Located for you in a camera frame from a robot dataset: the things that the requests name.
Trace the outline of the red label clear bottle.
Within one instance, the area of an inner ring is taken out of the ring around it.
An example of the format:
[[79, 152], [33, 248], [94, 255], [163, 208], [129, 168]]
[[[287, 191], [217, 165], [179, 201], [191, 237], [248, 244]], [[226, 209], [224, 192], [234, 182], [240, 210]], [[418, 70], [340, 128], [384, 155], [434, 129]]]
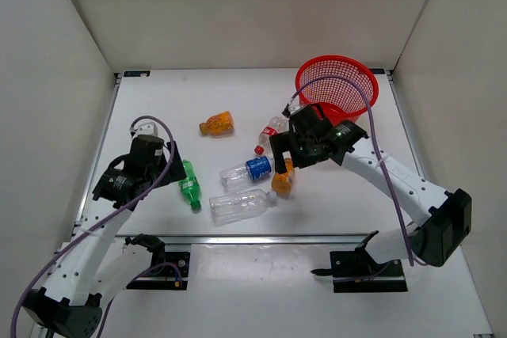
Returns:
[[283, 115], [274, 116], [259, 134], [254, 153], [258, 156], [272, 157], [270, 138], [286, 131], [288, 131], [288, 118]]

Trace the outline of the orange bottle with orange cap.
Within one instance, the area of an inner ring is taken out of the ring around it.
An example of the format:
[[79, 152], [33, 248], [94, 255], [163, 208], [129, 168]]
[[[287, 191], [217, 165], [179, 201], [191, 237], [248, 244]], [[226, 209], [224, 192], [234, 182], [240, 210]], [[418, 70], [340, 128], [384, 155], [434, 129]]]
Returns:
[[285, 158], [284, 162], [287, 172], [282, 174], [274, 173], [271, 185], [277, 195], [288, 197], [294, 184], [295, 168], [291, 158]]

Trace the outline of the green plastic bottle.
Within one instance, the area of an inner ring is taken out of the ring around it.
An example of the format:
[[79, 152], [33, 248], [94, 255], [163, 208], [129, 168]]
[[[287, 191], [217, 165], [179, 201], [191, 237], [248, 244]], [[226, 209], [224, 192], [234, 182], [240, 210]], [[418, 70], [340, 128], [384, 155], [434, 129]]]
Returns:
[[178, 182], [180, 193], [185, 202], [191, 207], [193, 212], [201, 210], [200, 203], [200, 184], [197, 180], [193, 165], [188, 160], [182, 161], [186, 177]]

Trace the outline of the blue label clear bottle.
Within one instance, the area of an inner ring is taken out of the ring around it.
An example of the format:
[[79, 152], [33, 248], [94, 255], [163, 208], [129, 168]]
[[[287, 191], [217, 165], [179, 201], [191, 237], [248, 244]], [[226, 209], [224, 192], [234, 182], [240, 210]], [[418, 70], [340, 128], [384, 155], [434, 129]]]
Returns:
[[234, 192], [267, 179], [273, 168], [272, 158], [260, 156], [222, 170], [219, 179], [226, 192]]

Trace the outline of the orange juice bottle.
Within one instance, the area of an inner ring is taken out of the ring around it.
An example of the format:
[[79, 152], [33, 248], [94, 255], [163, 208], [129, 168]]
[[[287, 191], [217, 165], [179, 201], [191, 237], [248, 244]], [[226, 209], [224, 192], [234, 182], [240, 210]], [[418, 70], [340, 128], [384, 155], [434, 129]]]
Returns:
[[223, 135], [234, 130], [234, 121], [229, 111], [210, 116], [205, 122], [199, 124], [202, 135]]

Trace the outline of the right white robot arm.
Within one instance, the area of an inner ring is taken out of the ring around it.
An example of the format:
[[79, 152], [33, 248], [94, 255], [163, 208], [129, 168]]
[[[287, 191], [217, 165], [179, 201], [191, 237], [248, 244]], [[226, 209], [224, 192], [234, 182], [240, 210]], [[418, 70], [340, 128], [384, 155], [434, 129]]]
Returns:
[[283, 111], [288, 130], [270, 139], [276, 173], [286, 173], [284, 155], [302, 169], [331, 160], [355, 173], [391, 198], [400, 227], [370, 233], [355, 249], [352, 266], [372, 275], [382, 266], [418, 259], [439, 268], [471, 232], [471, 196], [462, 189], [450, 192], [420, 177], [381, 150], [373, 131], [350, 120], [333, 125], [318, 105]]

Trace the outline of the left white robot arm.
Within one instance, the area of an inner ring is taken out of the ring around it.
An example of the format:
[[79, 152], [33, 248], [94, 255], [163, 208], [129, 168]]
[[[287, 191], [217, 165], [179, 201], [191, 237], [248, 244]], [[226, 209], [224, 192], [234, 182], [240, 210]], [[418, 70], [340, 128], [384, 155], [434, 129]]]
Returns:
[[137, 135], [131, 148], [112, 160], [92, 191], [112, 202], [109, 213], [87, 215], [74, 239], [55, 256], [48, 279], [30, 286], [20, 307], [38, 324], [63, 337], [91, 337], [108, 304], [137, 275], [157, 275], [166, 266], [163, 242], [139, 234], [110, 264], [101, 263], [116, 234], [147, 194], [185, 177], [177, 144], [155, 135]]

